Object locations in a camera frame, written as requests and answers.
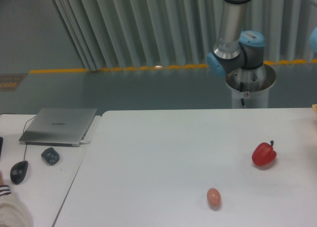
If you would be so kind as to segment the person's hand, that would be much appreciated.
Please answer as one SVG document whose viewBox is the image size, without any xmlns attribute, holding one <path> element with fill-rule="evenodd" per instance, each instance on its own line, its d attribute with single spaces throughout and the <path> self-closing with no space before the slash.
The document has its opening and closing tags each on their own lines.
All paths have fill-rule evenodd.
<svg viewBox="0 0 317 227">
<path fill-rule="evenodd" d="M 0 186 L 3 186 L 4 182 L 3 182 L 3 177 L 2 177 L 2 172 L 0 172 Z"/>
</svg>

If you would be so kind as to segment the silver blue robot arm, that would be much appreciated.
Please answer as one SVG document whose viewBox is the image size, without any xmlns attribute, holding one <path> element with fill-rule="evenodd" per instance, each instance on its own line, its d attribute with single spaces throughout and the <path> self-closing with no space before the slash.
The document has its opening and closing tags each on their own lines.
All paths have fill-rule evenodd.
<svg viewBox="0 0 317 227">
<path fill-rule="evenodd" d="M 254 70 L 265 59 L 312 58 L 317 0 L 222 0 L 218 38 L 207 62 L 214 74 Z"/>
</svg>

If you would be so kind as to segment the white striped sleeve forearm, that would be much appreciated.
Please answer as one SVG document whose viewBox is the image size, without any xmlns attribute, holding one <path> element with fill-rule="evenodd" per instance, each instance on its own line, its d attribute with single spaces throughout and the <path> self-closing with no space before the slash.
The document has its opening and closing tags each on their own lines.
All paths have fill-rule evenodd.
<svg viewBox="0 0 317 227">
<path fill-rule="evenodd" d="M 32 227 L 33 222 L 29 211 L 8 185 L 0 186 L 0 226 L 1 227 Z"/>
</svg>

